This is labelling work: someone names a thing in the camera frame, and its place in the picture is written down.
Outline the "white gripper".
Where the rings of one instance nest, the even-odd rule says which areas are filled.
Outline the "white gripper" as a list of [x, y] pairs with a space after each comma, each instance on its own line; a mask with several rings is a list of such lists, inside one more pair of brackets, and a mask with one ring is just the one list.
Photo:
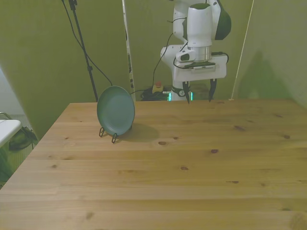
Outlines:
[[209, 102], [213, 99], [217, 79], [226, 77], [227, 55], [215, 55], [207, 62], [175, 62], [173, 79], [175, 81], [183, 81], [183, 91], [188, 103], [190, 103], [190, 87], [189, 81], [210, 80]]

